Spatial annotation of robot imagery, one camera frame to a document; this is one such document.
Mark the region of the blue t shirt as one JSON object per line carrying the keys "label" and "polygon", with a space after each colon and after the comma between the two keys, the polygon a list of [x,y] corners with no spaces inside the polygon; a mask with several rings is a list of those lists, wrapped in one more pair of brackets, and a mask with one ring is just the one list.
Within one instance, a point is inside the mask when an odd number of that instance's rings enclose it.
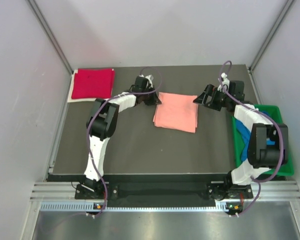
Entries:
{"label": "blue t shirt", "polygon": [[261,123],[265,125],[272,125],[272,122],[268,118],[257,113],[257,110],[258,109],[248,110],[240,105],[234,111],[235,128],[238,132],[239,139],[243,142],[243,146],[241,146],[238,151],[238,159],[240,163],[247,159],[248,145],[253,124]]}

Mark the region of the salmon pink t shirt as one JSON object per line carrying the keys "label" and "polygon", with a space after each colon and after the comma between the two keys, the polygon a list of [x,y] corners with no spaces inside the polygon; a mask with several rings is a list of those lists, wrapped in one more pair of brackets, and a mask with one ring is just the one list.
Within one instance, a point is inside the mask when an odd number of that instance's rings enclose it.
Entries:
{"label": "salmon pink t shirt", "polygon": [[196,95],[160,92],[153,123],[155,127],[195,133],[198,127]]}

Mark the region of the right aluminium frame post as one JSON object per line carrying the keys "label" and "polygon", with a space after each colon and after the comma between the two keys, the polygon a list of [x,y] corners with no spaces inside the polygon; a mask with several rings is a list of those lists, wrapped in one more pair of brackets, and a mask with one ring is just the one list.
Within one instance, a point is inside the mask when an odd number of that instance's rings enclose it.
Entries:
{"label": "right aluminium frame post", "polygon": [[279,14],[275,18],[274,23],[271,24],[271,28],[269,29],[255,57],[253,58],[252,63],[248,67],[248,71],[250,73],[252,73],[256,69],[257,65],[259,64],[260,60],[262,59],[263,55],[265,54],[266,50],[268,49],[269,45],[271,44],[279,28],[281,27],[282,23],[284,22],[285,18],[287,17],[295,3],[295,0],[284,1],[283,7],[280,9]]}

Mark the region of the left aluminium frame post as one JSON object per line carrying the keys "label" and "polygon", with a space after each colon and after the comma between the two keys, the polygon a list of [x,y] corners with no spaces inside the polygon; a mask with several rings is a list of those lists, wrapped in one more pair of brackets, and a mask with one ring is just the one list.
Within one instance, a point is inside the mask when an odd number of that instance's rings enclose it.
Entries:
{"label": "left aluminium frame post", "polygon": [[26,0],[29,8],[33,12],[35,18],[37,19],[38,23],[42,27],[45,35],[47,36],[49,42],[51,43],[52,47],[54,48],[56,54],[60,58],[61,62],[63,63],[67,72],[71,75],[73,73],[73,68],[71,67],[69,61],[67,60],[64,51],[62,50],[55,34],[53,33],[48,21],[46,20],[44,14],[42,13],[38,3],[36,0]]}

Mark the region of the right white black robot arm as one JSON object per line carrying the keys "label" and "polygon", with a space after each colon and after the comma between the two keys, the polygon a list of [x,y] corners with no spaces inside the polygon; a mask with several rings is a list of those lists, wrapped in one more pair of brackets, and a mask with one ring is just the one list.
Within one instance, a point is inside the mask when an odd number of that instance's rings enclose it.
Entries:
{"label": "right white black robot arm", "polygon": [[261,174],[285,165],[289,160],[289,129],[284,123],[275,122],[269,115],[258,110],[245,100],[244,83],[230,82],[227,90],[208,84],[193,103],[220,111],[222,108],[232,114],[248,132],[246,159],[227,174],[223,192],[235,198],[242,186],[249,185]]}

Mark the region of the aluminium frame post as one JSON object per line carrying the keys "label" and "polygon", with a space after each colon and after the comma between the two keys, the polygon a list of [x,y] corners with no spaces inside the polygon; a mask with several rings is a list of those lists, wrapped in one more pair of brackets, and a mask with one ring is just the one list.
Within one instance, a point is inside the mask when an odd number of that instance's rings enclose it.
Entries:
{"label": "aluminium frame post", "polygon": [[73,73],[73,68],[71,67],[69,61],[67,60],[64,51],[62,50],[55,34],[53,33],[48,21],[46,20],[44,14],[42,13],[38,3],[36,0],[26,0],[29,8],[33,12],[35,18],[37,19],[38,23],[42,27],[45,35],[47,36],[49,42],[51,43],[52,47],[54,48],[56,54],[60,58],[61,62],[63,63],[67,72],[71,75]]}
{"label": "aluminium frame post", "polygon": [[255,57],[253,58],[252,63],[248,67],[248,71],[250,73],[252,73],[256,69],[257,65],[259,64],[260,60],[262,59],[263,55],[265,54],[266,50],[268,49],[269,45],[271,44],[279,28],[281,27],[282,23],[284,22],[285,18],[287,17],[295,3],[295,0],[284,1],[283,7],[280,9],[279,14],[275,18],[274,23],[271,24],[271,28],[269,29]]}

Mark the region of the green plastic bin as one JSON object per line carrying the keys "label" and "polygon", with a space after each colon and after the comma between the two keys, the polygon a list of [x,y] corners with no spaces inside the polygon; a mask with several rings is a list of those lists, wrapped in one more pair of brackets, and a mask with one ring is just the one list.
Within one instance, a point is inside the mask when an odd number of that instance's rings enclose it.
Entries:
{"label": "green plastic bin", "polygon": [[[282,116],[280,109],[275,105],[263,105],[263,104],[255,104],[255,108],[257,108],[260,112],[267,114],[271,117],[277,124],[282,124]],[[232,132],[233,132],[233,142],[234,142],[234,162],[235,167],[238,168],[242,162],[239,162],[239,148],[243,146],[243,141],[239,138],[239,133],[236,130],[235,126],[235,118],[232,117]],[[294,167],[291,155],[288,156],[288,161],[286,164],[283,164],[277,176],[290,177],[294,174]]]}

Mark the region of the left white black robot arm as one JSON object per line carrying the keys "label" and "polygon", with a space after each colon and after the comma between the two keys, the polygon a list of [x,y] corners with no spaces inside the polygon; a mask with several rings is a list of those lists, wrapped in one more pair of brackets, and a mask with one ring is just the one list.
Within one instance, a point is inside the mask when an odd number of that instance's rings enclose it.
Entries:
{"label": "left white black robot arm", "polygon": [[84,171],[85,177],[92,180],[86,186],[86,192],[92,198],[99,198],[104,191],[103,185],[98,181],[104,175],[106,149],[116,130],[119,113],[140,103],[153,106],[160,105],[161,101],[154,89],[149,92],[122,92],[110,98],[97,98],[94,101],[86,122],[88,162]]}

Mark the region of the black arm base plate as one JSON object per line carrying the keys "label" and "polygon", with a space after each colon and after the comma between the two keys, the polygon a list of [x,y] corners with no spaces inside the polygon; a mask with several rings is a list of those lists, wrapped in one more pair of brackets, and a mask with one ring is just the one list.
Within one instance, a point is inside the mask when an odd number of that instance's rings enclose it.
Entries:
{"label": "black arm base plate", "polygon": [[106,174],[108,199],[130,196],[196,196],[203,200],[249,200],[251,185],[236,185],[224,173]]}

